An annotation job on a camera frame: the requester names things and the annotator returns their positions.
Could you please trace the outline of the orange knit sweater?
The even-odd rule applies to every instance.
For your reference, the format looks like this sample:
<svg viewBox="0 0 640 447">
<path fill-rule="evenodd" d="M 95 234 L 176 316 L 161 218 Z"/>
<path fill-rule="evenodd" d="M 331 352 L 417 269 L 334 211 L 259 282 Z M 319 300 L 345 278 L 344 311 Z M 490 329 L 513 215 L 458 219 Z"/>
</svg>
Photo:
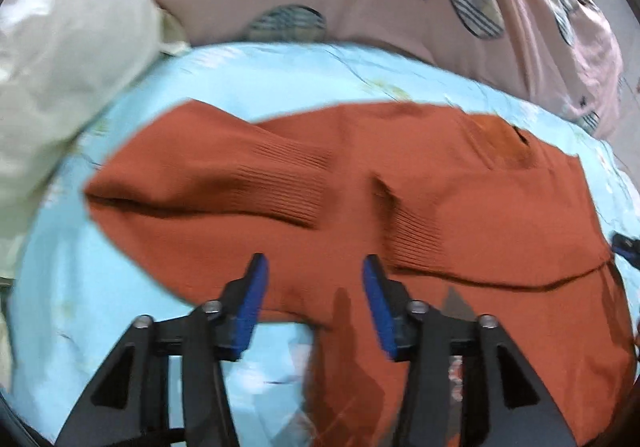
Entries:
<svg viewBox="0 0 640 447">
<path fill-rule="evenodd" d="M 267 256 L 264 317 L 317 330 L 318 446 L 373 446 L 399 408 L 406 371 L 374 331 L 369 254 L 450 315 L 496 316 L 579 444 L 634 383 L 624 284 L 580 161 L 498 117 L 384 103 L 248 123 L 189 102 L 132 137 L 85 195 L 108 239 L 189 302 Z"/>
</svg>

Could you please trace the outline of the cream yellow pillow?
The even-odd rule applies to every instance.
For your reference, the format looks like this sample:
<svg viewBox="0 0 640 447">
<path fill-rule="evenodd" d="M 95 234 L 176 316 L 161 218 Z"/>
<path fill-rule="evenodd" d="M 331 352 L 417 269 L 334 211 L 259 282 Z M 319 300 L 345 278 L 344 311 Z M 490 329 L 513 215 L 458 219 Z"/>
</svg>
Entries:
<svg viewBox="0 0 640 447">
<path fill-rule="evenodd" d="M 2 285 L 75 135 L 160 56 L 189 48 L 154 0 L 3 0 Z"/>
</svg>

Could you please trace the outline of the light blue floral bedsheet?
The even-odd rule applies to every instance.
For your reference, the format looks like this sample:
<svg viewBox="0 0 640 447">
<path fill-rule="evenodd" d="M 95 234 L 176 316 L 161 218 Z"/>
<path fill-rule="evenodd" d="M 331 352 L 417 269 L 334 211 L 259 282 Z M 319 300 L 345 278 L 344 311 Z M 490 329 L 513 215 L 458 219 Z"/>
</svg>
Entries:
<svg viewBox="0 0 640 447">
<path fill-rule="evenodd" d="M 639 198 L 535 105 L 365 48 L 168 58 L 81 135 L 9 302 L 55 446 L 582 446 L 637 375 Z"/>
</svg>

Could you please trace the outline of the pink plaid-heart duvet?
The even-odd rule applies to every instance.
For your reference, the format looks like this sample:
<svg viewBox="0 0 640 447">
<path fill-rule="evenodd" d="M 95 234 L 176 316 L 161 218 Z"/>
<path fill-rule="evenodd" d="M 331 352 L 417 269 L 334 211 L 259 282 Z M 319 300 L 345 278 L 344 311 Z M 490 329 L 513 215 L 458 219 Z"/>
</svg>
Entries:
<svg viewBox="0 0 640 447">
<path fill-rule="evenodd" d="M 352 42 L 528 100 L 588 134 L 620 118 L 623 58 L 592 0 L 155 0 L 194 45 Z"/>
</svg>

